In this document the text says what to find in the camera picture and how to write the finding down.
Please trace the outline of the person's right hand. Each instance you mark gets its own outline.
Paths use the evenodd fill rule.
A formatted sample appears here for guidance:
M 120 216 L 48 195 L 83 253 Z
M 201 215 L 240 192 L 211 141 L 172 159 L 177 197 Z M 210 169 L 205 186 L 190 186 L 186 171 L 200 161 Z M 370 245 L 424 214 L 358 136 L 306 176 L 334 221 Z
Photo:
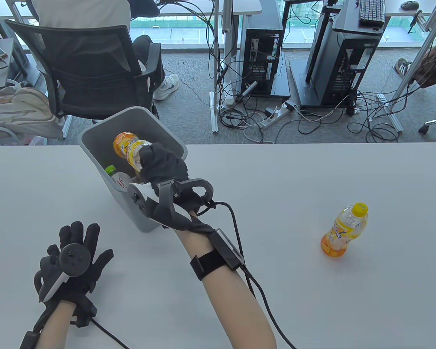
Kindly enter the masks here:
M 156 187 L 159 183 L 167 180 L 179 182 L 188 181 L 188 168 L 182 158 L 166 149 L 160 143 L 143 146 L 139 151 L 140 172 L 143 183 L 150 183 Z M 205 201 L 192 189 L 183 192 L 174 203 L 196 216 Z

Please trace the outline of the person's left hand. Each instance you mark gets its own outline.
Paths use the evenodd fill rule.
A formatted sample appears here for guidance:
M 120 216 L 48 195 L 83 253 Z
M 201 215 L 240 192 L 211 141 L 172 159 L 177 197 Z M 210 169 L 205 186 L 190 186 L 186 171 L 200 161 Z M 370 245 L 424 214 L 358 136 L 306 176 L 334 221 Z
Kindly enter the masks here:
M 97 309 L 87 295 L 94 291 L 103 269 L 114 256 L 111 249 L 95 256 L 99 235 L 97 223 L 84 228 L 75 221 L 60 229 L 60 245 L 49 246 L 34 276 L 40 302 L 54 305 L 68 301 L 76 305 L 76 316 L 96 316 Z

